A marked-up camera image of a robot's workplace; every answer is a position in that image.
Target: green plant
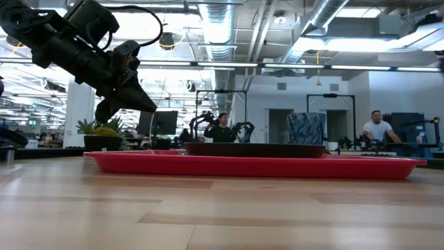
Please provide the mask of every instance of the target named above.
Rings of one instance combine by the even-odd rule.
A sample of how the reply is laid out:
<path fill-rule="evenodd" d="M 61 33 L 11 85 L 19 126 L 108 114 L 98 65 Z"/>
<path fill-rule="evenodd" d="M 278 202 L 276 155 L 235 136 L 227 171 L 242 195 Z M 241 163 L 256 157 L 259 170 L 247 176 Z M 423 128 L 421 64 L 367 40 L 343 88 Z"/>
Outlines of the green plant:
<path fill-rule="evenodd" d="M 95 122 L 92 121 L 90 123 L 87 122 L 86 119 L 82 121 L 78 121 L 78 125 L 76 125 L 77 130 L 77 134 L 81 134 L 81 135 L 93 135 L 94 134 L 94 127 L 95 127 Z"/>
<path fill-rule="evenodd" d="M 120 133 L 119 137 L 121 139 L 120 150 L 122 150 L 122 151 L 129 151 L 129 150 L 131 150 L 130 143 L 126 139 L 126 136 L 124 134 Z"/>
<path fill-rule="evenodd" d="M 96 128 L 111 128 L 113 131 L 118 133 L 122 129 L 122 126 L 123 125 L 120 117 L 115 117 L 106 123 L 97 121 Z"/>
<path fill-rule="evenodd" d="M 116 131 L 113 131 L 111 128 L 96 128 L 94 129 L 94 135 L 119 137 L 119 134 Z"/>

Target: doorway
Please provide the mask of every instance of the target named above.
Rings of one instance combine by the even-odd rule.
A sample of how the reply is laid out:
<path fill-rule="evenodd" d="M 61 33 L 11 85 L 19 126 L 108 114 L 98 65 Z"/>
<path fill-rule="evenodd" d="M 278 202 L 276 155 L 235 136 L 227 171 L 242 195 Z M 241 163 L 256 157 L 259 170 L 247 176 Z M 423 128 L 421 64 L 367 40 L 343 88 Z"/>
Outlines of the doorway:
<path fill-rule="evenodd" d="M 268 143 L 288 144 L 290 140 L 287 116 L 291 109 L 270 109 L 268 114 Z"/>
<path fill-rule="evenodd" d="M 347 136 L 347 110 L 327 110 L 327 138 L 337 142 Z"/>

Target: man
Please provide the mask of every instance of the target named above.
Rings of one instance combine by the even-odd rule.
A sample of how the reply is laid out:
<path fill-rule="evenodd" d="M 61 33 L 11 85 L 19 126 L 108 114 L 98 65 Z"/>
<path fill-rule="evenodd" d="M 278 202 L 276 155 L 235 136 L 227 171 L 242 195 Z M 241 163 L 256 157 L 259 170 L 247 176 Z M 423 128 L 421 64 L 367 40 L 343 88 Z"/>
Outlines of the man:
<path fill-rule="evenodd" d="M 3 85 L 1 80 L 3 80 L 3 77 L 0 76 L 0 97 L 3 94 L 3 91 L 5 91 L 5 85 Z"/>
<path fill-rule="evenodd" d="M 221 113 L 218 117 L 219 125 L 212 126 L 208 124 L 203 135 L 207 138 L 213 138 L 213 142 L 234 142 L 236 135 L 231 133 L 231 129 L 227 127 L 228 115 Z"/>
<path fill-rule="evenodd" d="M 390 124 L 382 120 L 381 111 L 373 111 L 371 122 L 364 124 L 364 135 L 367 135 L 371 140 L 379 140 L 382 142 L 386 134 L 394 143 L 401 143 L 401 140 L 395 134 Z"/>

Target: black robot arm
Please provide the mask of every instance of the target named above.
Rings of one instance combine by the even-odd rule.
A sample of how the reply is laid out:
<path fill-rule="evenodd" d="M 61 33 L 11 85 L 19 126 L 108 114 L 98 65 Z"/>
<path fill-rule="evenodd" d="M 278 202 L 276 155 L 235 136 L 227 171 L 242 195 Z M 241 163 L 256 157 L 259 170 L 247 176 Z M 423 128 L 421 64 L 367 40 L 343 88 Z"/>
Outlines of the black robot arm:
<path fill-rule="evenodd" d="M 146 46 L 160 39 L 160 34 Z M 104 52 L 97 44 L 106 33 L 116 33 L 119 24 L 112 13 L 94 0 L 77 0 L 61 17 L 54 10 L 35 10 L 20 0 L 0 0 L 0 26 L 10 36 L 31 49 L 36 65 L 47 68 L 54 63 L 76 77 L 78 84 L 86 83 L 105 97 L 97 106 L 96 119 L 106 122 L 120 108 L 154 112 L 157 106 L 146 95 L 137 78 L 141 47 L 129 40 L 113 51 Z"/>
<path fill-rule="evenodd" d="M 240 138 L 238 134 L 241 132 L 242 128 L 245 129 L 245 135 Z M 250 143 L 250 138 L 254 130 L 255 126 L 251 122 L 237 122 L 231 128 L 231 133 L 236 136 L 239 143 Z"/>
<path fill-rule="evenodd" d="M 190 132 L 191 133 L 191 138 L 197 139 L 197 128 L 198 128 L 198 125 L 203 123 L 203 122 L 208 122 L 212 126 L 216 126 L 218 120 L 216 120 L 214 118 L 213 113 L 211 113 L 210 111 L 204 112 L 201 115 L 191 119 L 191 121 L 189 123 L 189 129 L 191 131 Z"/>

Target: pillar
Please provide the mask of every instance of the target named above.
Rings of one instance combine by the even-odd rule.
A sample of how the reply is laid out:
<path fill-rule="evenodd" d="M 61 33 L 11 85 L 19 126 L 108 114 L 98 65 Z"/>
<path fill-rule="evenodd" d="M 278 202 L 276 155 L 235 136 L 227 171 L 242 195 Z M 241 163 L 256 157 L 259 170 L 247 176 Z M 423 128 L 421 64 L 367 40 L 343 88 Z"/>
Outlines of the pillar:
<path fill-rule="evenodd" d="M 83 135 L 77 134 L 78 121 L 94 119 L 95 91 L 86 83 L 77 84 L 74 77 L 69 79 L 67 114 L 65 117 L 65 132 L 63 148 L 84 147 Z"/>

